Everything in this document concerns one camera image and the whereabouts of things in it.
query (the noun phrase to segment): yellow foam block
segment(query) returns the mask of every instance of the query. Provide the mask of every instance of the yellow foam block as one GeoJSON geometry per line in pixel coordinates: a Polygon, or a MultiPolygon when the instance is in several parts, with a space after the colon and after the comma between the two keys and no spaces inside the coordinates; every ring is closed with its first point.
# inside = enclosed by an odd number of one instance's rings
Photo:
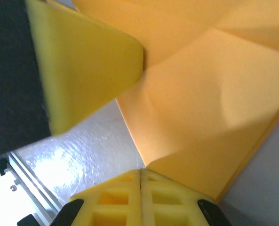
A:
{"type": "Polygon", "coordinates": [[[218,201],[279,118],[279,1],[73,2],[145,48],[144,78],[117,101],[147,168],[218,201]]]}
{"type": "Polygon", "coordinates": [[[198,200],[213,202],[148,169],[129,171],[76,199],[84,204],[72,226],[208,226],[198,200]]]}
{"type": "Polygon", "coordinates": [[[141,77],[143,47],[134,38],[56,2],[26,3],[53,135],[141,77]]]}

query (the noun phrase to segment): orange cardboard sheet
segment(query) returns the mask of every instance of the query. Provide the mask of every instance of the orange cardboard sheet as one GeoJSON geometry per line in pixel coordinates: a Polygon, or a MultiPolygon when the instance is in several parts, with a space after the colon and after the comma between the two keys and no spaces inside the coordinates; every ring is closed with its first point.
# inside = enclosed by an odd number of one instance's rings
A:
{"type": "Polygon", "coordinates": [[[220,200],[279,119],[279,0],[74,0],[137,38],[117,98],[147,168],[220,200]]]}

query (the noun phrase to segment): black foam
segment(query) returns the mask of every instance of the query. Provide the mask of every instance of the black foam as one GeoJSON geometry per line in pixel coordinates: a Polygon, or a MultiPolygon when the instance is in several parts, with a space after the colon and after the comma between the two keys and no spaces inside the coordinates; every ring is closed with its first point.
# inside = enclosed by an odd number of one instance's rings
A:
{"type": "Polygon", "coordinates": [[[23,0],[0,0],[0,155],[50,136],[23,0]]]}
{"type": "Polygon", "coordinates": [[[209,226],[232,226],[221,209],[214,203],[200,199],[198,205],[209,226]]]}

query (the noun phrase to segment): screw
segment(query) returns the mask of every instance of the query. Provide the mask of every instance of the screw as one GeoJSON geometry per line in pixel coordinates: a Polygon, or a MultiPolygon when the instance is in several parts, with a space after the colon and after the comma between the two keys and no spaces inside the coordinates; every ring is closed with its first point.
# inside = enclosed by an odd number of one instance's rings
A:
{"type": "Polygon", "coordinates": [[[16,185],[12,185],[12,186],[11,186],[11,191],[12,191],[12,192],[17,191],[17,186],[16,186],[16,185]]]}
{"type": "Polygon", "coordinates": [[[20,184],[20,180],[19,179],[14,180],[14,184],[15,185],[19,185],[20,184]]]}

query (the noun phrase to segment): white surface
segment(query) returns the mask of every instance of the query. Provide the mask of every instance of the white surface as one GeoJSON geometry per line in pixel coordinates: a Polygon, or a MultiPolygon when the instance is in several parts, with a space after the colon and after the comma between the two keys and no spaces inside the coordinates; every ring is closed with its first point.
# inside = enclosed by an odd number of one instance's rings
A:
{"type": "Polygon", "coordinates": [[[32,200],[20,185],[17,191],[10,190],[14,180],[9,171],[0,177],[0,226],[16,226],[22,218],[36,213],[32,200]]]}
{"type": "Polygon", "coordinates": [[[62,205],[75,193],[144,167],[115,101],[66,134],[16,153],[62,205]]]}
{"type": "Polygon", "coordinates": [[[74,8],[73,3],[72,3],[71,0],[57,0],[57,1],[58,1],[58,2],[61,2],[62,4],[67,5],[67,6],[69,6],[69,7],[74,8]]]}

